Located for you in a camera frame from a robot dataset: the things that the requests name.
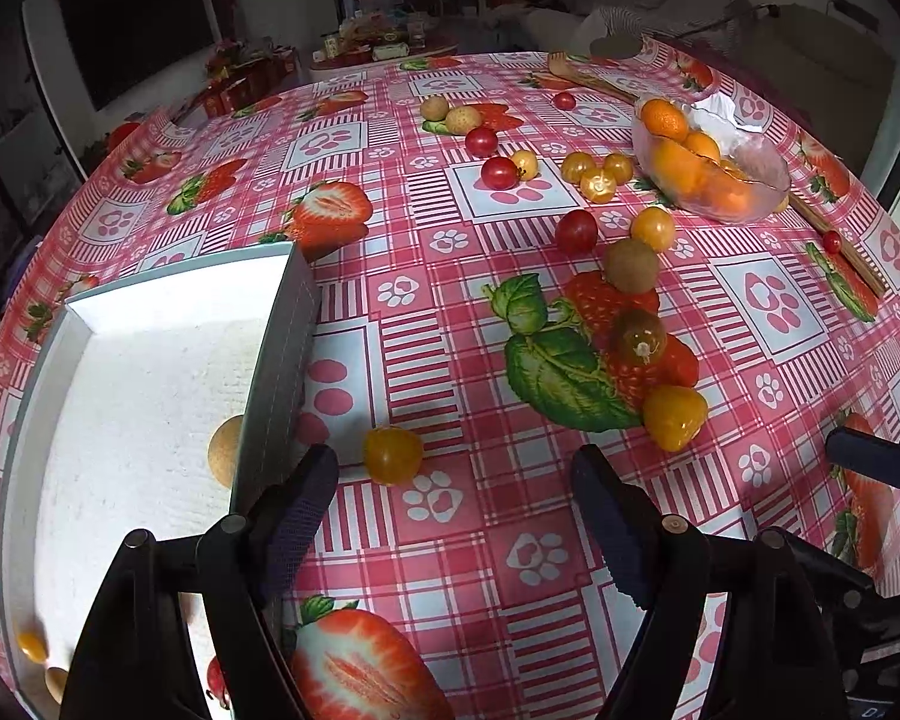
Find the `strawberry pattern pink tablecloth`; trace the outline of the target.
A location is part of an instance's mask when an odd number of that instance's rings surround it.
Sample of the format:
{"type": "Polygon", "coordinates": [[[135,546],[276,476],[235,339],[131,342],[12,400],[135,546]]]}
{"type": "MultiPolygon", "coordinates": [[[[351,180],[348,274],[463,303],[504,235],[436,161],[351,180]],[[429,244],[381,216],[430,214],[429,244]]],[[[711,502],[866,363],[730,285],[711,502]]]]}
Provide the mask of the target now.
{"type": "MultiPolygon", "coordinates": [[[[592,257],[554,247],[582,205],[560,177],[574,151],[631,143],[625,107],[580,93],[556,109],[535,54],[475,55],[450,70],[356,73],[266,99],[196,130],[153,115],[53,224],[0,328],[0,493],[9,406],[66,299],[119,277],[276,238],[318,182],[365,192],[367,232],[315,266],[322,293],[302,431],[347,460],[365,431],[424,442],[413,483],[348,481],[301,575],[302,595],[357,601],[400,628],[458,717],[585,718],[639,624],[596,564],[564,465],[582,434],[515,397],[510,327],[489,293],[513,277],[569,293],[592,257]],[[464,135],[487,125],[520,184],[489,190],[464,135]]],[[[605,67],[634,93],[701,101],[749,93],[653,43],[605,67]]],[[[706,426],[681,454],[642,429],[600,436],[621,475],[691,522],[746,535],[779,525],[827,543],[845,504],[823,437],[842,411],[900,438],[900,231],[808,133],[772,110],[766,135],[798,195],[888,283],[859,298],[793,213],[752,226],[676,216],[656,294],[694,351],[706,426]]],[[[0,665],[9,655],[0,624],[0,665]]]]}

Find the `small red tomato by stick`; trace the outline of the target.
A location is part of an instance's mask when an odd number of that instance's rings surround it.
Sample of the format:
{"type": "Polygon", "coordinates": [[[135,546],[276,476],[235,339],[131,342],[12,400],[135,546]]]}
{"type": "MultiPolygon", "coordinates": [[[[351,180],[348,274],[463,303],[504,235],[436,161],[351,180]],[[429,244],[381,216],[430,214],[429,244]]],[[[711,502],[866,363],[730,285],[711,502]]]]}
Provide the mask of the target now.
{"type": "Polygon", "coordinates": [[[826,254],[839,254],[841,252],[842,239],[836,231],[826,231],[821,234],[821,242],[826,254]]]}

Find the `clear glass fruit bowl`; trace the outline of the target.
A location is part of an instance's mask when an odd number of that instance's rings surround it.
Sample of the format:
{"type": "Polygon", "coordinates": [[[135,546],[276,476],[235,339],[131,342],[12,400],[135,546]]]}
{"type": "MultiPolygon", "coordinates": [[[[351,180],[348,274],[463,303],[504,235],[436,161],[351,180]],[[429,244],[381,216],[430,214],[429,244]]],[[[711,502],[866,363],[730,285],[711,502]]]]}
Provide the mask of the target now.
{"type": "MultiPolygon", "coordinates": [[[[649,176],[649,151],[655,135],[650,135],[640,122],[639,112],[647,99],[660,96],[644,96],[634,104],[632,119],[632,144],[640,172],[653,184],[649,176]]],[[[668,99],[686,114],[694,103],[668,99]]],[[[749,224],[772,215],[788,197],[790,174],[787,163],[777,153],[769,138],[762,133],[743,133],[726,145],[689,124],[689,135],[681,143],[707,161],[707,174],[697,195],[674,202],[665,199],[694,215],[725,224],[749,224]]]]}

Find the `mandarin orange top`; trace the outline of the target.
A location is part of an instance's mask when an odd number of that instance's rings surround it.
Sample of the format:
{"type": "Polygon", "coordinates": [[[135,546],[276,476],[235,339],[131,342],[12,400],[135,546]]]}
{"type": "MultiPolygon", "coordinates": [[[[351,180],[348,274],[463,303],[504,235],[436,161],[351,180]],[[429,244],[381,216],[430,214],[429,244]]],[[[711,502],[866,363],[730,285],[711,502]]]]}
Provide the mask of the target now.
{"type": "Polygon", "coordinates": [[[639,119],[647,132],[655,137],[670,138],[683,143],[689,135],[686,114],[668,99],[647,99],[640,108],[639,119]]]}

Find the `orange yellow physalis fruit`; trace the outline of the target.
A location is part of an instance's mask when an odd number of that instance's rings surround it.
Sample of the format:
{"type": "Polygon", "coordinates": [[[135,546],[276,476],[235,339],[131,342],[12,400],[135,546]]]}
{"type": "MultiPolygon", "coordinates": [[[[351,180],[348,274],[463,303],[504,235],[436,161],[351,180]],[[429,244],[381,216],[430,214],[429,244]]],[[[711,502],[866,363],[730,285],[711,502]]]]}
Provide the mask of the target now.
{"type": "Polygon", "coordinates": [[[665,452],[679,452],[701,432],[709,414],[707,400],[681,385],[658,385],[642,403],[642,421],[650,438],[665,452]]]}

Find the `black television screen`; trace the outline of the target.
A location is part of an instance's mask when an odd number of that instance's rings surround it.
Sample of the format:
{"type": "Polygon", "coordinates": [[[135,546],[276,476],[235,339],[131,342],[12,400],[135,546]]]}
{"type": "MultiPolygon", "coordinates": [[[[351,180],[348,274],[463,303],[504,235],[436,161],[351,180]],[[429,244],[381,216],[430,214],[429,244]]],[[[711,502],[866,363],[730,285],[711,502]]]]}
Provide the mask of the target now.
{"type": "Polygon", "coordinates": [[[205,0],[58,0],[95,109],[214,41],[205,0]]]}

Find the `mandarin orange in bowl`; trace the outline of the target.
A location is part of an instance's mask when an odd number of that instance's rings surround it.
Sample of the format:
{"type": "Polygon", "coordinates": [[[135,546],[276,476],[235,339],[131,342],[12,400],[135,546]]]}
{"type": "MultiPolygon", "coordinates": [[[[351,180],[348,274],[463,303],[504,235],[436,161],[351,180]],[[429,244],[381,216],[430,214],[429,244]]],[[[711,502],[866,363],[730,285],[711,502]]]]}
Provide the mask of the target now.
{"type": "Polygon", "coordinates": [[[670,138],[653,138],[649,151],[649,176],[668,199],[697,195],[706,178],[707,161],[670,138]]]}

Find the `red cherry tomato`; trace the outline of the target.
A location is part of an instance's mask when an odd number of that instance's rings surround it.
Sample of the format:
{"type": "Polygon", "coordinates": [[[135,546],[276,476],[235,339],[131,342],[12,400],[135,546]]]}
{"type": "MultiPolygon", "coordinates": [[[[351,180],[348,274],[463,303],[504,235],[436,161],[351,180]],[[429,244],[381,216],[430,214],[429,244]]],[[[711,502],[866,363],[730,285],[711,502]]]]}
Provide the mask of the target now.
{"type": "Polygon", "coordinates": [[[496,131],[487,125],[475,127],[464,135],[464,148],[471,156],[486,160],[497,153],[499,137],[496,131]]]}
{"type": "Polygon", "coordinates": [[[209,662],[206,670],[206,683],[208,683],[206,695],[214,699],[222,710],[229,710],[229,691],[227,691],[226,681],[224,681],[224,675],[217,656],[213,656],[209,662]]]}
{"type": "Polygon", "coordinates": [[[571,257],[590,254],[598,241],[598,224],[588,211],[569,211],[557,223],[554,240],[562,254],[571,257]]]}
{"type": "Polygon", "coordinates": [[[510,190],[520,184],[521,171],[505,156],[493,156],[481,166],[481,182],[489,190],[510,190]]]}

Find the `white crumpled tissue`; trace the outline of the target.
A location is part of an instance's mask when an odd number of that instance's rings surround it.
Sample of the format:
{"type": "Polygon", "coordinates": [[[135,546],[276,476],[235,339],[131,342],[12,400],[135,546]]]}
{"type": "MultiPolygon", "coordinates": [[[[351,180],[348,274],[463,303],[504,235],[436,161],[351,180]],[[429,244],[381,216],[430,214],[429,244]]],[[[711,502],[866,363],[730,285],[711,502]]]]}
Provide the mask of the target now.
{"type": "Polygon", "coordinates": [[[696,101],[689,110],[691,127],[715,138],[719,145],[733,142],[743,133],[764,133],[770,122],[770,105],[749,93],[743,96],[715,93],[696,101]]]}

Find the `white sofa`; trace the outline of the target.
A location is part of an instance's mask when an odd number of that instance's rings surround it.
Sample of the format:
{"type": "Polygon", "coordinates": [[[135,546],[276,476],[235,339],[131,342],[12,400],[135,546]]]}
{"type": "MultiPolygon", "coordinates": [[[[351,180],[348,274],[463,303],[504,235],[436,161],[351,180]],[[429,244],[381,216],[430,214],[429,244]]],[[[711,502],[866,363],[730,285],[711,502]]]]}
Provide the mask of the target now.
{"type": "Polygon", "coordinates": [[[635,43],[662,34],[702,37],[717,49],[735,43],[735,18],[751,8],[749,0],[544,0],[525,10],[518,24],[535,50],[565,50],[587,55],[605,37],[635,43]]]}

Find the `yellow cherry tomato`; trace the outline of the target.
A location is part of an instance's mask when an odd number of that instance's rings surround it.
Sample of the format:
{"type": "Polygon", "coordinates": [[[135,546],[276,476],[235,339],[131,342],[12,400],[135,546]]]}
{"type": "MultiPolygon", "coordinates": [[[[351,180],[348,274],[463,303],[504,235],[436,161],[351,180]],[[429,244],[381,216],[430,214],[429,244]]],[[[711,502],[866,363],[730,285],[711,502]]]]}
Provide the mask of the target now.
{"type": "Polygon", "coordinates": [[[16,642],[22,655],[27,660],[37,663],[41,667],[45,665],[46,660],[48,660],[48,649],[46,648],[43,635],[37,631],[32,631],[32,629],[25,629],[25,631],[20,631],[17,634],[16,642]]]}

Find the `white shallow tray box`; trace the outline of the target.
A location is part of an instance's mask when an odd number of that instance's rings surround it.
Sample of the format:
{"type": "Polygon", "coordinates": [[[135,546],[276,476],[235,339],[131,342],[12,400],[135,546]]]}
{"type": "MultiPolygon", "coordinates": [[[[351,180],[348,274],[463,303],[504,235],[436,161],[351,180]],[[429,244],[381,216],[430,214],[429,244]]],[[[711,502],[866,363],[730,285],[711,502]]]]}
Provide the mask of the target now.
{"type": "Polygon", "coordinates": [[[301,401],[318,291],[297,245],[255,245],[121,278],[66,299],[9,406],[0,502],[0,624],[17,699],[58,706],[17,638],[68,668],[119,542],[201,533],[235,489],[212,434],[263,387],[282,422],[301,401]]]}

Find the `dark greenish tomato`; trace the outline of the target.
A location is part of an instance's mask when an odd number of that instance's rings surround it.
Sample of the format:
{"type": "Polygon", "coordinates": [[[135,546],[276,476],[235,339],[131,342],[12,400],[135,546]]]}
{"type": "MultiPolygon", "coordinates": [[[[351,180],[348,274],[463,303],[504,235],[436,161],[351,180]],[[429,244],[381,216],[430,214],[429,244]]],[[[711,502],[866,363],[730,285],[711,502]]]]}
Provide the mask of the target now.
{"type": "Polygon", "coordinates": [[[665,353],[667,330],[652,312],[639,307],[622,310],[611,325],[610,351],[631,366],[650,366],[665,353]]]}

